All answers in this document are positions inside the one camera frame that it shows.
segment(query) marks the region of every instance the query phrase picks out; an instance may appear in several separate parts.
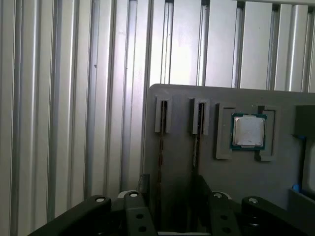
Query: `gray plastic panel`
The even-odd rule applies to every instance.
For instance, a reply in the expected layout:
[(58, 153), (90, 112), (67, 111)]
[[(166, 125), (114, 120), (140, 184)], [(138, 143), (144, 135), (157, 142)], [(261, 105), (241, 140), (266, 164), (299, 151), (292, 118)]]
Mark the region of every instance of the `gray plastic panel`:
[[(189, 128), (192, 99), (207, 99), (210, 104), (208, 135), (202, 135), (200, 140), (199, 173), (211, 189), (225, 192), (238, 202), (243, 197), (257, 195), (286, 208), (287, 191), (298, 183), (303, 168), (303, 140), (293, 136), (295, 106), (314, 105), (315, 94), (153, 85), (147, 97), (144, 150), (144, 172), (151, 175), (151, 203), (156, 194), (159, 151), (159, 134), (155, 133), (156, 101), (157, 97), (164, 96), (172, 100), (171, 127), (163, 137), (161, 199), (164, 226), (168, 222), (174, 224), (175, 219), (186, 219), (194, 141)], [(267, 119), (274, 119), (273, 125), (266, 125), (267, 147), (260, 153), (267, 161), (255, 158), (255, 151), (229, 149), (231, 114), (257, 114), (261, 107)]]
[(288, 191), (287, 210), (298, 217), (295, 223), (308, 235), (314, 235), (315, 232), (315, 201), (311, 198), (298, 193), (292, 189)]
[(315, 139), (307, 138), (303, 168), (302, 190), (315, 197)]

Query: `metal slat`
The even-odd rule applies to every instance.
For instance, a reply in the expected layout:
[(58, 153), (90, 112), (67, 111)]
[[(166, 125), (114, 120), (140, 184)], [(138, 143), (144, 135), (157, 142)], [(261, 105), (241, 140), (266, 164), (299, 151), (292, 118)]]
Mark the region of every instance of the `metal slat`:
[[(92, 164), (94, 157), (94, 134), (95, 129), (95, 99), (96, 99), (96, 73), (97, 73), (97, 48), (98, 48), (98, 32), (99, 32), (99, 7), (100, 0), (94, 0), (93, 3), (93, 19), (92, 19), (92, 38), (91, 38), (91, 59), (90, 59), (90, 77), (89, 77), (89, 101), (88, 101), (88, 132), (87, 132), (87, 156), (85, 162), (85, 179), (84, 179), (84, 197), (91, 196), (92, 191)], [(102, 183), (100, 192), (104, 192), (104, 182)]]
[(52, 92), (54, 2), (41, 4), (35, 155), (34, 230), (47, 222), (48, 159)]
[(287, 65), (285, 90), (301, 92), (306, 40), (307, 6), (296, 5), (292, 8), (291, 35)]
[(20, 134), (20, 86), (22, 73), (22, 8), (23, 1), (15, 1), (15, 46), (14, 46), (14, 101), (13, 101), (13, 140), (11, 174), (11, 234), (18, 234), (19, 208), (19, 134)]
[(163, 27), (163, 50), (162, 50), (162, 67), (160, 82), (169, 84), (170, 66), (171, 66), (171, 46), (173, 32), (173, 11), (174, 4), (172, 2), (165, 3), (164, 11), (164, 27)]
[(113, 7), (114, 2), (112, 0), (100, 1), (98, 33), (99, 44), (97, 48), (95, 88), (94, 147), (91, 160), (92, 195), (107, 195), (105, 189), (107, 179), (106, 164), (109, 157), (107, 144), (109, 135), (109, 90), (111, 85)]
[(20, 85), (19, 207), (18, 235), (28, 235), (34, 227), (35, 145), (37, 126), (39, 1), (23, 5), (22, 74)]
[(239, 88), (240, 86), (240, 77), (241, 77), (240, 68), (241, 68), (241, 62), (242, 62), (244, 17), (245, 17), (245, 5), (243, 4), (243, 5), (237, 6), (237, 9), (236, 9), (232, 88)]
[(106, 195), (111, 198), (115, 198), (120, 191), (128, 2), (128, 0), (117, 0), (116, 3), (115, 53), (106, 184)]
[(209, 6), (202, 5), (200, 13), (199, 48), (197, 64), (197, 85), (204, 86), (206, 80), (206, 61), (209, 27)]
[(291, 5), (282, 4), (280, 6), (279, 35), (274, 90), (285, 91), (291, 11), (292, 11)]
[(128, 170), (130, 162), (131, 110), (133, 93), (134, 53), (136, 36), (137, 1), (129, 1), (126, 42), (126, 72), (124, 88), (121, 191), (128, 190)]
[(270, 40), (268, 52), (268, 68), (266, 89), (274, 90), (276, 80), (277, 45), (279, 39), (280, 11), (278, 6), (273, 6), (271, 12)]
[(71, 162), (72, 162), (72, 121), (73, 121), (73, 83), (75, 62), (75, 32), (77, 1), (60, 1), (60, 64), (57, 68), (59, 87), (57, 110), (57, 150), (56, 150), (56, 191), (55, 217), (70, 207)]
[(246, 2), (240, 87), (266, 89), (271, 3)]
[(174, 2), (170, 83), (196, 85), (201, 0)]
[(73, 207), (84, 199), (86, 130), (90, 72), (92, 1), (79, 2), (78, 41), (75, 80), (73, 127), (73, 159), (71, 176), (71, 203)]
[(309, 92), (315, 92), (315, 14), (313, 14), (313, 40), (311, 50), (311, 61), (310, 61), (310, 75), (309, 75)]
[(304, 62), (303, 62), (303, 77), (302, 77), (302, 92), (309, 91), (310, 84), (310, 67), (311, 67), (311, 55), (312, 55), (312, 43), (313, 43), (313, 25), (314, 25), (314, 13), (313, 11), (307, 14), (307, 26), (305, 37), (305, 49), (304, 49)]
[(142, 168), (142, 145), (144, 137), (144, 111), (147, 87), (146, 64), (148, 48), (148, 14), (150, 8), (149, 0), (137, 0), (137, 20), (135, 37), (132, 109), (131, 109), (131, 139), (128, 183), (129, 189), (137, 187), (140, 170)]
[(9, 236), (12, 185), (15, 1), (5, 0), (0, 3), (2, 6), (0, 11), (0, 235)]
[(237, 1), (211, 0), (206, 86), (232, 87)]
[(168, 23), (172, 22), (173, 16), (169, 15), (169, 5), (172, 3), (165, 1), (153, 1), (152, 7), (152, 40), (151, 40), (151, 64), (150, 64), (150, 83), (149, 85), (164, 83), (162, 79), (162, 67), (165, 70), (165, 59), (167, 51)]

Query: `corrugated metal wall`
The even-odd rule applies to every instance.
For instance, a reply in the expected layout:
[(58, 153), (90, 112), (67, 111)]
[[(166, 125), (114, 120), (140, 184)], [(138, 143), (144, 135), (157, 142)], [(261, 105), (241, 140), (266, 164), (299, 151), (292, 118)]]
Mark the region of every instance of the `corrugated metal wall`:
[(0, 0), (0, 235), (134, 188), (152, 84), (315, 92), (314, 19), (231, 0)]

